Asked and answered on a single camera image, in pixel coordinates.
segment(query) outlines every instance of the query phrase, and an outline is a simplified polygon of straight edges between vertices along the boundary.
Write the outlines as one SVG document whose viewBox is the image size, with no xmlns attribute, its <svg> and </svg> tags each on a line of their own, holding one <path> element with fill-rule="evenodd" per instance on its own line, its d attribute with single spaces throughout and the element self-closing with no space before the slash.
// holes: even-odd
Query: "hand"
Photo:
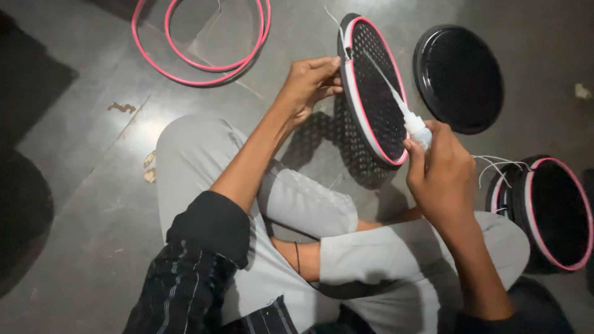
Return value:
<svg viewBox="0 0 594 334">
<path fill-rule="evenodd" d="M 476 163 L 449 125 L 438 121 L 425 121 L 425 125 L 433 133 L 429 163 L 420 146 L 405 140 L 410 154 L 406 183 L 423 215 L 441 234 L 475 221 Z"/>
<path fill-rule="evenodd" d="M 339 67 L 340 57 L 295 61 L 271 109 L 290 112 L 293 128 L 303 123 L 319 100 L 342 93 Z"/>
</svg>

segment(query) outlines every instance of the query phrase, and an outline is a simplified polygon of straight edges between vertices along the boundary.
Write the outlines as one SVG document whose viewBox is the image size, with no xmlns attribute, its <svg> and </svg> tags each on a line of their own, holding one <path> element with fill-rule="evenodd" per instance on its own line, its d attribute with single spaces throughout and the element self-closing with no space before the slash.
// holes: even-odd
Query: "light gray pants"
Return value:
<svg viewBox="0 0 594 334">
<path fill-rule="evenodd" d="M 157 144 L 157 193 L 163 235 L 173 218 L 207 190 L 246 137 L 222 119 L 189 115 L 169 124 Z M 320 282 L 395 281 L 384 293 L 339 301 L 305 282 L 278 253 L 263 215 L 321 237 Z M 462 305 L 456 268 L 435 229 L 424 219 L 356 232 L 351 198 L 273 161 L 250 214 L 249 266 L 239 270 L 225 295 L 223 322 L 245 316 L 285 296 L 297 331 L 336 320 L 344 302 L 377 333 L 435 333 Z M 529 244 L 501 216 L 476 212 L 486 246 L 508 289 L 520 276 Z"/>
</svg>

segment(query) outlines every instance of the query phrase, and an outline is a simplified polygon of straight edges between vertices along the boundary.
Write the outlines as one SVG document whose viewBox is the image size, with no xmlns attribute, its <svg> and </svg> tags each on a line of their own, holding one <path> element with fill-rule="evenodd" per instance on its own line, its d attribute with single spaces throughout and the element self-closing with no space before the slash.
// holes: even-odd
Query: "black bracelet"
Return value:
<svg viewBox="0 0 594 334">
<path fill-rule="evenodd" d="M 297 241 L 295 243 L 295 251 L 297 252 L 297 273 L 301 275 L 301 264 L 299 263 L 299 249 L 297 248 Z"/>
</svg>

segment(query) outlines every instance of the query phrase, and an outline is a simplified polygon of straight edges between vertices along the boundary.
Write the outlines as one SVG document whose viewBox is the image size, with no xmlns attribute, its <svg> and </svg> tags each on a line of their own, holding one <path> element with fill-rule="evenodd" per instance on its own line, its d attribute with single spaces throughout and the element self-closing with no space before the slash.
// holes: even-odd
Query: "person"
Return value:
<svg viewBox="0 0 594 334">
<path fill-rule="evenodd" d="M 343 92 L 339 66 L 338 57 L 294 62 L 247 138 L 204 115 L 165 128 L 157 194 L 166 245 L 125 333 L 508 334 L 522 327 L 506 289 L 527 263 L 527 238 L 506 218 L 473 211 L 475 162 L 448 125 L 426 122 L 433 133 L 427 157 L 403 143 L 417 207 L 400 223 L 360 220 L 349 196 L 273 159 L 319 100 Z M 264 217 L 320 241 L 271 238 Z M 356 281 L 389 284 L 344 301 L 310 284 Z M 346 311 L 366 326 L 343 321 Z"/>
</svg>

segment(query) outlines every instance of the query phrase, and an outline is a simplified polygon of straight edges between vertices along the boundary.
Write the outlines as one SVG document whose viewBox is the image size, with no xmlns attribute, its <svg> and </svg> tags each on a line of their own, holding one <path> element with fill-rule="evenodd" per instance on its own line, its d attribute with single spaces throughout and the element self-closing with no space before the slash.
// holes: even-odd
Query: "concrete floor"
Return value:
<svg viewBox="0 0 594 334">
<path fill-rule="evenodd" d="M 254 43 L 252 1 L 222 2 L 222 14 L 216 0 L 179 6 L 172 34 L 192 58 L 227 64 Z M 147 51 L 174 74 L 216 77 L 189 68 L 166 47 L 167 4 L 153 1 L 143 15 L 140 35 Z M 17 149 L 50 185 L 55 218 L 41 255 L 0 300 L 0 332 L 121 332 L 149 261 L 162 246 L 155 185 L 143 178 L 144 158 L 164 127 L 186 114 L 220 115 L 249 134 L 291 60 L 336 54 L 337 29 L 324 4 L 339 19 L 357 12 L 378 26 L 399 64 L 410 108 L 424 119 L 432 117 L 416 92 L 410 66 L 417 39 L 436 24 L 470 28 L 500 63 L 505 104 L 489 130 L 459 136 L 466 148 L 507 159 L 546 153 L 577 173 L 594 166 L 594 103 L 573 93 L 576 83 L 594 88 L 592 1 L 272 0 L 270 36 L 250 71 L 227 86 L 195 89 L 169 81 L 141 57 L 129 30 L 134 0 L 0 0 L 0 8 L 71 76 L 60 81 L 66 84 L 18 139 Z M 54 82 L 51 73 L 40 84 Z M 108 111 L 112 102 L 137 111 Z M 330 119 L 332 106 L 327 100 L 316 111 Z M 303 152 L 290 152 L 285 160 L 351 195 L 362 218 L 413 204 L 406 164 L 400 172 L 357 175 L 331 141 L 305 140 L 298 146 L 305 146 Z M 153 164 L 158 170 L 158 157 Z M 479 192 L 477 208 L 483 207 Z M 594 297 L 586 293 L 584 277 L 584 272 L 538 277 L 560 299 L 578 333 L 594 326 Z"/>
</svg>

